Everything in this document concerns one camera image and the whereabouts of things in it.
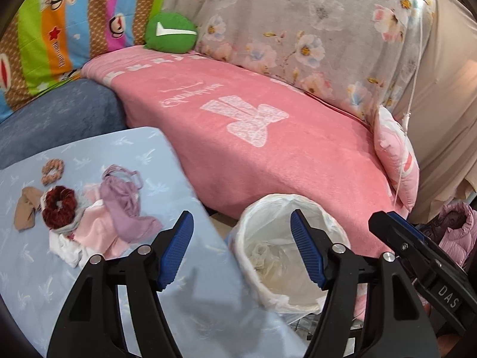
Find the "pink puffer jacket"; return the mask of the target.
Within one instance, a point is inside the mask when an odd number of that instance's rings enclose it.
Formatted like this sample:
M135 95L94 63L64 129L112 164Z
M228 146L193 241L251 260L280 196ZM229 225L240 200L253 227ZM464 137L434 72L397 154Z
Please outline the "pink puffer jacket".
M420 230L463 268L476 245L476 210L466 202L444 205Z

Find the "dark red velvet scrunchie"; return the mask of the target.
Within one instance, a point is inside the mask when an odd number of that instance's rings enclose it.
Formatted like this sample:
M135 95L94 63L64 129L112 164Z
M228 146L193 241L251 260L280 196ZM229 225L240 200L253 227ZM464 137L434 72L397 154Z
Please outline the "dark red velvet scrunchie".
M73 189L56 186L44 194L42 217L49 229L60 229L74 221L78 202Z

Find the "mauve purple cloth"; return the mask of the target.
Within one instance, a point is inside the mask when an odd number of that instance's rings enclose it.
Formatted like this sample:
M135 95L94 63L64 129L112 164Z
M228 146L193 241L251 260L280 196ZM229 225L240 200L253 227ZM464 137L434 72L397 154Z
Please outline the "mauve purple cloth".
M113 164L102 174L100 197L119 238L127 243L140 243L155 236L162 228L157 218L142 215L142 187L138 171Z

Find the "blue grey plush pillow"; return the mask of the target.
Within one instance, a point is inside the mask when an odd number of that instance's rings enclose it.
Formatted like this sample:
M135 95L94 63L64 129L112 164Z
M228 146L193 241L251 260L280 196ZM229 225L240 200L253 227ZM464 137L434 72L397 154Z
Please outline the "blue grey plush pillow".
M1 122L1 168L71 142L126 129L117 95L89 79L68 82Z

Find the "grey floral duvet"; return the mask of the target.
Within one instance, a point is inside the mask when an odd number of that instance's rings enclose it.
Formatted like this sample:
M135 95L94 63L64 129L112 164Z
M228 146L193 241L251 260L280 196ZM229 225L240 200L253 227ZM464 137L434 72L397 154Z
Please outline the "grey floral duvet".
M165 0L163 8L198 27L198 53L371 122L408 88L436 0Z

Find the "white lined trash bin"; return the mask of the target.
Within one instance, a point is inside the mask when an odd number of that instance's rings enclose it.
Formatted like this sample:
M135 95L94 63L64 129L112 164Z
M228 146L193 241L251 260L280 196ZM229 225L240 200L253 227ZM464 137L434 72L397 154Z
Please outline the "white lined trash bin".
M290 229L302 210L311 227L333 243L350 245L342 226L319 204L296 194L271 194L249 205L229 236L229 248L265 309L305 316L322 311L326 295L308 276Z

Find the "beige stocking sock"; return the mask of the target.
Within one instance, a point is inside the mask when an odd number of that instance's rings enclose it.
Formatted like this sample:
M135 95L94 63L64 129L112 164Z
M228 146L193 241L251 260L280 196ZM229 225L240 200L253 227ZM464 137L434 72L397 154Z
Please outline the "beige stocking sock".
M38 188L22 189L14 215L14 227L18 231L31 229L35 225L35 213L41 208L41 196L43 192Z

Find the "colourful monkey print quilt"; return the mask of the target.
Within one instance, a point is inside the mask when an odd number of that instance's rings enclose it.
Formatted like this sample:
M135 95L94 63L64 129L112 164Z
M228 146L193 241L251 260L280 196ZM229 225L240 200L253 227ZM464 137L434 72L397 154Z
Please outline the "colourful monkey print quilt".
M24 0L1 38L1 119L76 79L94 57L144 44L163 0Z

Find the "green round cushion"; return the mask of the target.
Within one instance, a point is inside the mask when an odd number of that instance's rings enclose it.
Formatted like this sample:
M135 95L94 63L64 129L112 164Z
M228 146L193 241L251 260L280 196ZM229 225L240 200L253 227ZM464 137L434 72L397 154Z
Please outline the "green round cushion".
M196 25L174 12L153 16L145 30L145 47L164 53L184 54L191 51L198 38Z

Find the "tan patterned scrunchie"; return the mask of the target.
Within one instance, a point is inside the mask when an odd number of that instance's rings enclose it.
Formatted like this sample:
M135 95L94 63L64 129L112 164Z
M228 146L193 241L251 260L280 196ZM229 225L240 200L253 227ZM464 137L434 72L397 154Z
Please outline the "tan patterned scrunchie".
M41 170L41 182L44 186L57 182L63 176L65 164L60 158L47 161Z

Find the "white sock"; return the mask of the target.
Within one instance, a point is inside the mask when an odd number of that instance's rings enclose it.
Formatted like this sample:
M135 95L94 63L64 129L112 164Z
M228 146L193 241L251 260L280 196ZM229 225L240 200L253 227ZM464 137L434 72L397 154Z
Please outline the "white sock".
M83 246L63 234L54 233L52 230L49 232L49 252L58 256L72 268L82 268L84 265Z

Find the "pink plush blanket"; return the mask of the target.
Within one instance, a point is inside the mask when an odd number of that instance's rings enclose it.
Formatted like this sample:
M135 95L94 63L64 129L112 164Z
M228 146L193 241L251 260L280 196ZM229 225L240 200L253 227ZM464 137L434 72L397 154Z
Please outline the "pink plush blanket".
M370 130L290 85L198 53L133 46L98 56L82 76L113 90L128 126L160 129L207 207L239 221L271 194L319 204L357 254L385 245L377 211L403 212Z

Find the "pink satin fabric piece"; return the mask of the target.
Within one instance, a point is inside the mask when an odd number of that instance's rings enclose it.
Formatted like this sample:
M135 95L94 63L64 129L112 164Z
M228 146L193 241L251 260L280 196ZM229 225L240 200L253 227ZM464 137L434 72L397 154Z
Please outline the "pink satin fabric piece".
M87 183L83 196L91 205L84 210L73 240L102 254L107 260L122 256L129 244L120 239L113 225L111 214L100 196L100 185Z

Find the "grey green sock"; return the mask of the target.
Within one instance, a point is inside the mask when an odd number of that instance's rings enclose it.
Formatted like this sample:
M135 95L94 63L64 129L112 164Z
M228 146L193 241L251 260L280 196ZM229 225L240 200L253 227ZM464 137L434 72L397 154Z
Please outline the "grey green sock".
M66 226L60 227L58 229L50 229L49 231L55 234L69 234L77 229L81 219L83 218L83 214L85 209L78 209L75 212L74 220Z

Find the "pink patterned small pillow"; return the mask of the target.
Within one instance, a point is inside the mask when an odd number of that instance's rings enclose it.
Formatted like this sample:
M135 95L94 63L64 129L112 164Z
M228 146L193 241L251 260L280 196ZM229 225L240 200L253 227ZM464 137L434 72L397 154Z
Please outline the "pink patterned small pillow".
M374 119L374 149L394 194L408 212L416 205L419 188L419 163L409 138L393 115L383 106Z

